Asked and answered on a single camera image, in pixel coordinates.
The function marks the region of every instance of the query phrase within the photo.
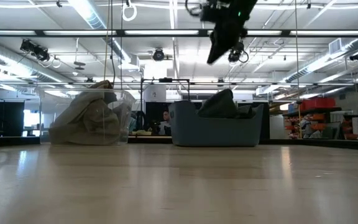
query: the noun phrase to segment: man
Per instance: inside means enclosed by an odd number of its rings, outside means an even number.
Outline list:
[[[171,117],[169,116],[168,110],[165,110],[165,111],[163,112],[163,119],[164,119],[164,121],[162,121],[162,122],[160,123],[160,132],[159,132],[159,134],[160,134],[160,135],[170,135],[170,132],[169,132],[169,133],[166,133],[166,132],[165,132],[165,129],[166,129],[166,128],[164,128],[164,127],[171,128],[171,124],[170,124]]]

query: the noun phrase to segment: beige fabric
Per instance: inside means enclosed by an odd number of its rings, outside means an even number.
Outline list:
[[[111,88],[111,84],[105,80],[90,88],[107,89]],[[108,104],[116,100],[112,92],[80,93],[51,124],[50,142],[84,145],[108,145],[116,142],[120,134],[119,117],[108,108]]]

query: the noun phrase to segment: transparent plastic bin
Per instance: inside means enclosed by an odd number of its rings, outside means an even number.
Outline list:
[[[134,97],[124,90],[40,89],[41,144],[128,143]]]

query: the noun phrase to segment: ceiling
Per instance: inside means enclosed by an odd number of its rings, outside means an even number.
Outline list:
[[[0,0],[3,6],[25,6],[55,4],[56,1],[48,0]],[[198,1],[190,1],[193,6]],[[27,9],[0,8],[0,29],[89,29],[89,25],[75,11],[68,6],[67,1],[61,1],[63,7],[40,7]],[[108,18],[108,1],[95,0],[96,9],[104,21]],[[178,0],[179,9],[177,18],[171,25],[169,4],[170,0],[144,1],[133,0],[137,6],[137,15],[133,21],[122,21],[121,1],[113,1],[112,23],[113,29],[212,29],[212,24],[202,24],[198,18],[191,17],[185,10],[184,0]],[[306,9],[307,1],[299,0],[296,10],[282,10],[283,7],[294,6],[291,0],[259,0],[246,22],[249,29],[358,29],[358,0],[311,0],[312,8]],[[329,3],[334,3],[327,10],[322,9]],[[131,16],[131,9],[126,11]],[[0,45],[23,55],[31,60],[35,58],[25,55],[19,47],[23,38],[0,37]],[[210,41],[207,37],[177,37],[175,41],[171,37],[126,37],[117,38],[125,52],[138,55],[140,64],[151,63],[150,52],[156,48],[163,48],[165,54],[174,54],[174,44],[177,50],[180,78],[190,78],[196,81],[210,82],[218,78],[225,78],[230,82],[277,82],[281,79],[278,74],[285,74],[302,65],[307,60],[319,55],[328,49],[328,44],[333,38],[246,38],[244,44],[249,54],[249,61],[233,67],[227,61],[227,56],[220,58],[214,65],[206,64],[209,53]],[[61,66],[48,67],[59,74],[72,80],[83,81],[86,77],[102,78],[104,76],[104,59],[106,43],[100,38],[80,38],[78,56],[76,54],[76,40],[74,38],[31,38],[31,41],[49,49],[49,52],[62,61]],[[85,70],[77,76],[73,75],[77,60],[86,63]],[[131,82],[140,80],[139,72],[128,72],[118,69],[119,62],[115,60],[115,71],[122,75],[123,80]],[[168,66],[168,76],[174,77],[173,60],[164,62]],[[316,73],[324,73],[329,76],[345,70],[344,60],[338,60],[328,67],[324,67]],[[106,76],[112,77],[113,69],[108,60]],[[256,89],[257,86],[239,86],[239,89]]]

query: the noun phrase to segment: wooden floor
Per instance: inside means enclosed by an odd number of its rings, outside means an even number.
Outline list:
[[[0,223],[358,224],[358,151],[0,148]]]

